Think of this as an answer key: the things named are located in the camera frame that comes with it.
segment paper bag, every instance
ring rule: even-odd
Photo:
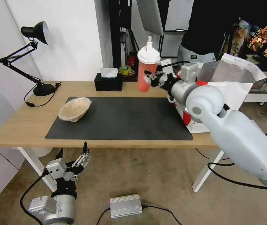
[[[220,61],[203,64],[197,76],[197,84],[219,88],[225,97],[225,103],[230,107],[229,110],[239,110],[252,85],[265,78],[264,73],[255,64],[224,54]],[[209,132],[203,123],[193,121],[181,105],[175,105],[190,133]]]

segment plastic bottle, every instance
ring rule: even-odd
[[[147,92],[151,84],[147,83],[144,79],[144,71],[150,71],[151,73],[156,72],[157,63],[160,61],[161,57],[159,52],[152,47],[152,37],[148,37],[147,45],[144,46],[137,57],[139,59],[139,72],[137,80],[137,89],[141,92]]]

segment red stripe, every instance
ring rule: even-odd
[[[191,116],[186,112],[183,112],[182,120],[184,122],[184,125],[187,126],[191,122]]]
[[[197,84],[198,84],[199,86],[203,86],[203,85],[207,85],[208,82],[204,82],[204,81],[197,80]]]

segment beige bowl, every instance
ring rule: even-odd
[[[90,105],[91,100],[88,98],[74,98],[61,107],[58,117],[63,121],[76,122],[86,113]]]

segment lamp base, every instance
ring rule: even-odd
[[[42,84],[42,85],[37,85],[37,87],[33,89],[33,93],[36,96],[46,96],[53,93],[54,90],[55,87],[52,84]]]

